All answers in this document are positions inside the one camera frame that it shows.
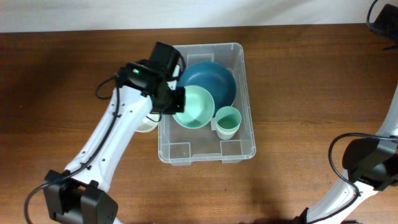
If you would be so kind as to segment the white plastic bowl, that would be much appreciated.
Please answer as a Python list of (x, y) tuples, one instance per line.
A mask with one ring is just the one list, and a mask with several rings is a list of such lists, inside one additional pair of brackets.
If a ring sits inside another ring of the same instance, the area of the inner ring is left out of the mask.
[(136, 132), (148, 133), (153, 131), (158, 126), (159, 119), (159, 114), (148, 114), (137, 127)]

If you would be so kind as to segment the green plastic bowl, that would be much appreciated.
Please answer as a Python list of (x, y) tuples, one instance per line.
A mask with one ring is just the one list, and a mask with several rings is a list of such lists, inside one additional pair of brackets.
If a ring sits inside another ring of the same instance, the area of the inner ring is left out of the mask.
[(215, 112), (212, 95), (197, 85), (185, 86), (184, 112), (173, 115), (174, 120), (184, 128), (199, 129), (206, 126)]

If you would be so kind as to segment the large blue bowl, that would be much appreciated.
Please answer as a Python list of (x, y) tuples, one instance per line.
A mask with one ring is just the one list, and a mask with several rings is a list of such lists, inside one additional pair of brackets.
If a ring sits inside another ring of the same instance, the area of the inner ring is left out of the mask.
[(177, 86), (196, 85), (206, 89), (213, 97), (215, 112), (225, 106), (232, 106), (237, 94), (233, 74), (215, 62), (199, 62), (189, 66)]

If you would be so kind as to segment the green plastic cup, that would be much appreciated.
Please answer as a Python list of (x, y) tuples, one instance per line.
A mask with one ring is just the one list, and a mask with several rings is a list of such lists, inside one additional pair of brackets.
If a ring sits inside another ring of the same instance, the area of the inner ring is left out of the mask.
[(217, 111), (215, 121), (219, 130), (229, 133), (240, 127), (242, 116), (235, 107), (225, 106)]

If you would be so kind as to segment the grey plastic cup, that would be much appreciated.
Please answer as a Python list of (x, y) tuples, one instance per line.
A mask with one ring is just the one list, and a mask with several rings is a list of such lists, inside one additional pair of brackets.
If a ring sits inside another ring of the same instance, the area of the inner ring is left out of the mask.
[(238, 127), (235, 127), (233, 129), (224, 129), (221, 127), (217, 127), (216, 133), (220, 139), (230, 140), (235, 135), (238, 129), (239, 129)]

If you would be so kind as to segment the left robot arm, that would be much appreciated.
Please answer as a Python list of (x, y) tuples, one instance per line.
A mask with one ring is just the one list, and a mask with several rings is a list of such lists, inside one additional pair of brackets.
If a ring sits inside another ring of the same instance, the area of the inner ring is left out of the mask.
[(121, 157), (149, 114), (184, 110), (185, 89), (170, 87), (186, 64), (171, 45), (157, 42), (149, 59), (129, 62), (112, 77), (108, 108), (88, 142), (62, 173), (50, 170), (42, 189), (51, 220), (58, 223), (119, 223), (108, 190)]

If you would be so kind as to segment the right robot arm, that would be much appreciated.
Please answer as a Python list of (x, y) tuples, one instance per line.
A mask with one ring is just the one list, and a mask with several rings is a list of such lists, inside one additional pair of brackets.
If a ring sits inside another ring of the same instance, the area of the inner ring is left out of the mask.
[[(335, 144), (352, 137), (343, 154), (343, 171), (333, 162)], [(347, 216), (367, 198), (397, 186), (397, 97), (375, 134), (345, 133), (332, 140), (328, 161), (338, 181), (314, 206), (306, 208), (294, 223), (347, 223)]]

